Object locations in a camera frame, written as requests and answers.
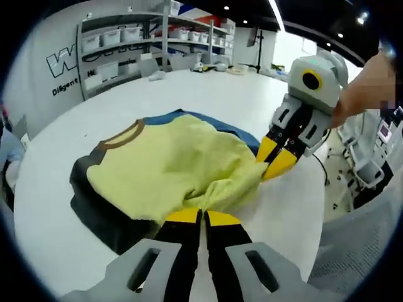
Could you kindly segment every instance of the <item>ceiling light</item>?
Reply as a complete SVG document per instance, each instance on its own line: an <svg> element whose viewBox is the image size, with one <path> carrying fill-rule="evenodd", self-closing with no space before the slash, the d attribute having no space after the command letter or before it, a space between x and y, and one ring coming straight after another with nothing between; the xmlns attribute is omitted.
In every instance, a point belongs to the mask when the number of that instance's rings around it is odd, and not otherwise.
<svg viewBox="0 0 403 302"><path fill-rule="evenodd" d="M268 1L270 3L271 9L273 10L273 12L276 16L276 20L277 20L278 26L280 27L280 30L285 31L283 19L281 18L280 11L278 10L276 0L268 0Z"/></svg>

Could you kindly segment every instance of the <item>white round table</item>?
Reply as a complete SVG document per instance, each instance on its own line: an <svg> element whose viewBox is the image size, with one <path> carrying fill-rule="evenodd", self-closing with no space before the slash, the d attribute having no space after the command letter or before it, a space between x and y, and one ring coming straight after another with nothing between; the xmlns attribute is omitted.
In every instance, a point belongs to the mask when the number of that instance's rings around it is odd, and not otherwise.
<svg viewBox="0 0 403 302"><path fill-rule="evenodd" d="M30 143L21 164L14 223L23 256L57 296L95 285L117 255L70 207L74 162L137 118L178 108L211 116L261 140L286 91L286 83L263 75L184 70L168 73L162 81L123 84L72 108ZM308 280L324 219L320 164L313 157L302 158L289 173L262 184L256 200L235 215L255 242L267 243L294 262ZM203 242L202 236L191 301L216 300Z"/></svg>

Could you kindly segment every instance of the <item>gray robot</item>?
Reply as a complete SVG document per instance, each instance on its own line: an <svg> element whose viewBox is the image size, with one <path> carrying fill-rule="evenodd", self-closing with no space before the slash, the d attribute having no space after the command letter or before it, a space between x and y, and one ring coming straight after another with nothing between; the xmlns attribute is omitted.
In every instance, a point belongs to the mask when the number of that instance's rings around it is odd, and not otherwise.
<svg viewBox="0 0 403 302"><path fill-rule="evenodd" d="M282 175L302 155L312 155L323 144L322 137L347 83L347 66L340 55L323 50L293 62L288 93L274 113L257 156L258 162L269 163L264 180Z"/></svg>

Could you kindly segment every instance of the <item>human hand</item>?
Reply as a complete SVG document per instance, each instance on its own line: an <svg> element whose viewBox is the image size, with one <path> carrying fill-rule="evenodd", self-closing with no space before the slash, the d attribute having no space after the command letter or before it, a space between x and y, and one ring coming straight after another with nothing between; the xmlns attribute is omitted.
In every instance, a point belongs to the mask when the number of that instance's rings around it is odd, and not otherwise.
<svg viewBox="0 0 403 302"><path fill-rule="evenodd" d="M366 109L393 108L396 100L396 75L388 58L378 52L360 74L341 92L334 109L331 128L342 125L349 116Z"/></svg>

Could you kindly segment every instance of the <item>shelving unit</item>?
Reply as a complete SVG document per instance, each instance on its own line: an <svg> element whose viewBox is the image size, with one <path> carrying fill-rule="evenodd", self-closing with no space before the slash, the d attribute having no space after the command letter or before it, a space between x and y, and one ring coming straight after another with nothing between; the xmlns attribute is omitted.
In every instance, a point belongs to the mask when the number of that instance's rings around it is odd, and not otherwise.
<svg viewBox="0 0 403 302"><path fill-rule="evenodd" d="M210 61L212 61L213 49L225 49L223 46L213 45L213 36L224 37L227 34L227 30L223 28L218 28L210 24L202 23L196 20L191 20L188 18L180 16L170 16L170 0L166 0L164 3L164 12L136 12L136 13L122 13L113 16L103 16L100 18L90 18L88 20L83 20L77 26L77 41L76 41L76 53L77 53L77 68L79 72L79 80L81 83L82 95L84 99L91 98L98 93L108 90L124 82L131 81L138 78L139 76L133 74L119 74L117 77L108 79L100 85L86 89L84 84L85 79L87 79L90 74L94 73L94 65L99 62L99 66L105 65L107 63L116 62L115 60L108 61L107 54L119 51L124 53L127 49L130 50L142 50L144 53L149 52L151 46L161 47L162 50L162 69L168 71L168 45L187 45L190 47L190 52L194 51L197 46L207 48ZM150 37L150 25L157 24L162 25L162 35L151 38ZM108 46L100 46L94 50L83 52L82 41L85 38L89 38L95 35L102 35L107 31L117 30L124 27L139 26L143 28L143 37L140 40L131 42L120 42ZM194 42L189 40L180 40L176 38L168 38L169 26L182 26L190 30L208 33L208 43Z"/></svg>

